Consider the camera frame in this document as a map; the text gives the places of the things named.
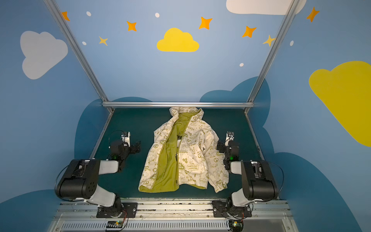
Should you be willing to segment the white green printed jacket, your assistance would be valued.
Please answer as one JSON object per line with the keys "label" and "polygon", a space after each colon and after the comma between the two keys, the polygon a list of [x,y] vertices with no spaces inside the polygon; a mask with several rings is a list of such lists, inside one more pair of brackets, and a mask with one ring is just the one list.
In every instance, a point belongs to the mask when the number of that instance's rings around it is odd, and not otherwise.
{"label": "white green printed jacket", "polygon": [[219,138],[196,107],[172,107],[171,119],[154,131],[138,190],[145,193],[173,192],[181,185],[216,193],[226,189],[229,172],[217,150]]}

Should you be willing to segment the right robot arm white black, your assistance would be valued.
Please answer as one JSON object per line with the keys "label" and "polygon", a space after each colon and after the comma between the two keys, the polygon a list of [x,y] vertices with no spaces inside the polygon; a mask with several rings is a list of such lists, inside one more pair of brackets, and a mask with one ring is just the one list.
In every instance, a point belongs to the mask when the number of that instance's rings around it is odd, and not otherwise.
{"label": "right robot arm white black", "polygon": [[281,190],[276,184],[269,162],[239,160],[239,143],[233,140],[227,143],[218,142],[217,150],[225,155],[225,169],[241,176],[242,187],[231,194],[230,205],[245,207],[255,202],[277,199]]}

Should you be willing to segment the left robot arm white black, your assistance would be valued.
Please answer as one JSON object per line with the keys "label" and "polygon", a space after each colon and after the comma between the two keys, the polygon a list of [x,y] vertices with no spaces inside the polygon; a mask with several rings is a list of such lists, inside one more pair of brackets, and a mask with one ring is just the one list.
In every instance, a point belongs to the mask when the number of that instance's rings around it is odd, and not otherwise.
{"label": "left robot arm white black", "polygon": [[65,201],[84,200],[106,208],[121,208],[119,195],[98,185],[99,176],[122,172],[129,155],[141,151],[141,142],[134,145],[116,140],[110,145],[109,159],[74,159],[56,178],[55,194]]}

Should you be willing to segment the right small circuit board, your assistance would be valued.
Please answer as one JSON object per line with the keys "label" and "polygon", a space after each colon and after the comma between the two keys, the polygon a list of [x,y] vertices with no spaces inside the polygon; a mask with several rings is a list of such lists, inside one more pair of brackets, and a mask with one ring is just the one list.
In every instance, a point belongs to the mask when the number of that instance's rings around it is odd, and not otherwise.
{"label": "right small circuit board", "polygon": [[229,232],[242,232],[243,222],[241,221],[229,221]]}

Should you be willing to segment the small circuit board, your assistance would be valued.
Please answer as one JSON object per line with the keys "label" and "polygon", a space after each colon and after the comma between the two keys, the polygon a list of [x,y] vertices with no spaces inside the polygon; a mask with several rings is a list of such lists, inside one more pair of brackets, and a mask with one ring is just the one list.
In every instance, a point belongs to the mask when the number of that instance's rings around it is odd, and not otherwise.
{"label": "small circuit board", "polygon": [[229,232],[242,232],[243,222],[241,221],[229,221]]}
{"label": "small circuit board", "polygon": [[108,221],[105,226],[106,232],[119,232],[124,228],[124,221]]}

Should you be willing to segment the left small circuit board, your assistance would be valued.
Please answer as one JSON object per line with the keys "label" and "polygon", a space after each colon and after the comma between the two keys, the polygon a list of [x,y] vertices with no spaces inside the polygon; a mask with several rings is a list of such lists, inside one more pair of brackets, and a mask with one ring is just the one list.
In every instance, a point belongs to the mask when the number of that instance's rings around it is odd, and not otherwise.
{"label": "left small circuit board", "polygon": [[105,226],[106,232],[119,232],[124,228],[124,221],[108,221]]}

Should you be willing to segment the aluminium back frame bar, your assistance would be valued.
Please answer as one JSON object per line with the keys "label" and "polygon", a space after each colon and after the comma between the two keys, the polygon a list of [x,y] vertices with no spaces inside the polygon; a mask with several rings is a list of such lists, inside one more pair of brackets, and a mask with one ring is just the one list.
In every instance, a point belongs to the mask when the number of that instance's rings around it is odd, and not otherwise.
{"label": "aluminium back frame bar", "polygon": [[200,108],[252,108],[252,102],[130,102],[104,101],[103,107],[112,108],[167,108],[167,107],[200,107]]}

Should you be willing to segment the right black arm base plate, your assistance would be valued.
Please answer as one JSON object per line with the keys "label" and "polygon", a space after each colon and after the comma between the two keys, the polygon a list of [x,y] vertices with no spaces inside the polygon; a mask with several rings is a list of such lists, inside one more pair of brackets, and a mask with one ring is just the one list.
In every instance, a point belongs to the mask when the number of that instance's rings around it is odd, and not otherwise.
{"label": "right black arm base plate", "polygon": [[211,205],[215,218],[243,220],[252,217],[252,210],[249,206],[234,206],[231,200],[212,201]]}

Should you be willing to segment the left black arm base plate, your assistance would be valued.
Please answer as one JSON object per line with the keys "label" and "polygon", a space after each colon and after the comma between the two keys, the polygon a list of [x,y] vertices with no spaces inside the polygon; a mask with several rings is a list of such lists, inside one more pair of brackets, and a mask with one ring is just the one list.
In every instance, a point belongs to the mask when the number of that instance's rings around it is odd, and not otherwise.
{"label": "left black arm base plate", "polygon": [[135,218],[138,203],[121,203],[121,206],[98,207],[96,218]]}

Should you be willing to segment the aluminium front rail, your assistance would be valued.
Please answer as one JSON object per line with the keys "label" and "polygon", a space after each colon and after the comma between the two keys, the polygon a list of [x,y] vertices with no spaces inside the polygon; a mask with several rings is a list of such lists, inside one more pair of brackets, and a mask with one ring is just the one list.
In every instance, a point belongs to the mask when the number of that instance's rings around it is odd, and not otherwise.
{"label": "aluminium front rail", "polygon": [[138,203],[135,218],[96,218],[98,207],[83,202],[62,202],[48,231],[105,232],[108,221],[124,221],[120,232],[228,232],[229,221],[243,222],[242,232],[297,232],[286,201],[254,203],[252,217],[243,220],[214,217],[216,199],[123,198]]}

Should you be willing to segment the aluminium left frame post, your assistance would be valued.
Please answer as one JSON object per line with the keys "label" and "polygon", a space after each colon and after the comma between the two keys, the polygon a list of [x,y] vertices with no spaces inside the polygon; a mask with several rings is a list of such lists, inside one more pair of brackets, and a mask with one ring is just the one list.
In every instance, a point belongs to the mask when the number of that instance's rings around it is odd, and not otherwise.
{"label": "aluminium left frame post", "polygon": [[96,90],[97,94],[99,95],[100,99],[103,102],[108,102],[109,99],[107,95],[105,94],[101,84],[98,81],[98,78],[96,77],[92,67],[88,63],[88,60],[86,59],[78,41],[76,40],[73,32],[71,31],[68,21],[64,19],[62,12],[59,9],[58,4],[56,1],[52,0],[44,0],[44,3],[46,4],[49,12],[53,16],[54,20],[56,21],[58,27],[60,28],[61,32],[63,33],[64,37],[66,38],[67,42],[69,43],[72,51],[76,55],[78,61],[80,62],[83,70],[85,71],[87,77],[91,81],[94,89]]}

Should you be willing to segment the aluminium frame post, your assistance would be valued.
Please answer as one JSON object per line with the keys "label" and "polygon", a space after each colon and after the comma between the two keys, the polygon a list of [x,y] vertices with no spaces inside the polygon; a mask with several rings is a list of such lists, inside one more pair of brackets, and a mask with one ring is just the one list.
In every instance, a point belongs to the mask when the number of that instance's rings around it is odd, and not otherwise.
{"label": "aluminium frame post", "polygon": [[108,102],[109,99],[107,95],[105,94],[101,84],[98,81],[98,78],[96,77],[92,67],[88,63],[88,60],[86,59],[78,41],[76,40],[73,32],[71,31],[68,21],[64,19],[62,12],[59,9],[58,4],[56,1],[52,0],[44,0],[44,3],[46,4],[49,12],[53,16],[54,20],[56,21],[58,27],[60,28],[61,32],[63,33],[64,37],[66,38],[67,42],[69,43],[72,51],[76,55],[78,61],[80,62],[83,70],[85,71],[87,77],[91,81],[94,89],[96,90],[97,94],[99,95],[100,99],[103,102]]}
{"label": "aluminium frame post", "polygon": [[254,101],[255,101],[255,98],[269,72],[269,69],[271,67],[271,65],[273,64],[273,61],[276,57],[276,54],[278,53],[279,51],[279,48],[292,24],[292,21],[293,19],[295,18],[295,15],[296,15],[296,10],[297,8],[299,7],[299,4],[300,4],[300,1],[299,0],[294,0],[294,1],[291,1],[290,5],[289,5],[289,8],[288,8],[288,11],[283,19],[283,22],[282,24],[280,25],[280,28],[277,32],[277,35],[276,35],[276,39],[274,40],[273,42],[273,45],[271,46],[270,50],[269,50],[269,53],[267,55],[267,58],[264,62],[264,65],[262,67],[262,70],[249,94],[249,98],[247,100],[247,107],[248,108],[252,108],[254,107]]}

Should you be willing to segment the aluminium right frame post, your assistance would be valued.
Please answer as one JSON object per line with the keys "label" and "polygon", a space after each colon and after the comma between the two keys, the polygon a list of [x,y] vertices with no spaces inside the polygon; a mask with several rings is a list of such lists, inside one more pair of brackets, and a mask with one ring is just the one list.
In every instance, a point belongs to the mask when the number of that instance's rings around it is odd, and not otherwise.
{"label": "aluminium right frame post", "polygon": [[289,8],[288,8],[288,11],[283,19],[283,22],[282,24],[280,25],[280,28],[277,32],[277,35],[276,35],[276,39],[274,40],[273,42],[273,45],[271,46],[270,50],[269,50],[269,53],[267,55],[267,58],[264,62],[264,65],[262,67],[262,70],[249,94],[249,98],[247,100],[247,107],[248,108],[252,108],[254,107],[254,101],[255,101],[255,98],[269,72],[269,69],[271,67],[271,65],[273,64],[273,61],[276,57],[276,54],[278,53],[279,51],[279,48],[292,24],[292,21],[293,19],[295,18],[295,15],[296,15],[296,10],[297,8],[299,7],[299,4],[300,4],[300,1],[299,0],[294,0],[294,1],[291,1],[290,5],[289,5]]}

